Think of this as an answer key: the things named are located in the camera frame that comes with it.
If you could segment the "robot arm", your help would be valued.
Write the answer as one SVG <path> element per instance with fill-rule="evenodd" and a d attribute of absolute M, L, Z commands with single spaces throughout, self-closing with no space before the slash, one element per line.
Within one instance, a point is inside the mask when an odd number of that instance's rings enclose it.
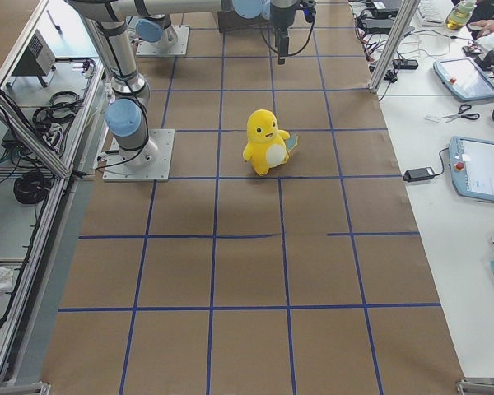
<path fill-rule="evenodd" d="M 91 39 L 102 63 L 110 70 L 111 86 L 121 96 L 145 97 L 149 88 L 138 72 L 127 32 L 130 16 L 160 16 L 186 12 L 228 12 L 234 10 L 245 18 L 273 11 L 273 1 L 70 1 L 68 4 L 94 30 Z"/>
<path fill-rule="evenodd" d="M 269 38 L 265 38 L 264 42 L 277 55 L 277 61 L 284 64 L 286 58 L 294 55 L 289 51 L 288 30 L 295 22 L 295 14 L 302 10 L 309 21 L 315 19 L 315 12 L 310 11 L 309 6 L 303 1 L 227 1 L 225 9 L 244 19 L 262 18 L 268 21 L 274 43 L 271 44 Z M 134 32 L 139 57 L 178 56 L 187 52 L 189 27 L 174 25 L 170 13 L 146 11 L 137 19 Z"/>

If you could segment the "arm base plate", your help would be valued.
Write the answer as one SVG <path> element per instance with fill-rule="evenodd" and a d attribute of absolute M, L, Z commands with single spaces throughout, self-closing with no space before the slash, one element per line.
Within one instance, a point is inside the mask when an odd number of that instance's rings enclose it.
<path fill-rule="evenodd" d="M 172 128 L 154 128 L 149 130 L 149 142 L 144 149 L 135 153 L 120 150 L 115 137 L 111 150 L 118 153 L 110 155 L 103 168 L 102 178 L 106 182 L 145 182 L 167 181 L 170 175 L 170 163 L 174 147 L 175 130 Z"/>
<path fill-rule="evenodd" d="M 190 28 L 187 25 L 172 25 L 163 31 L 157 42 L 142 40 L 136 55 L 141 58 L 166 58 L 184 56 L 187 53 Z"/>

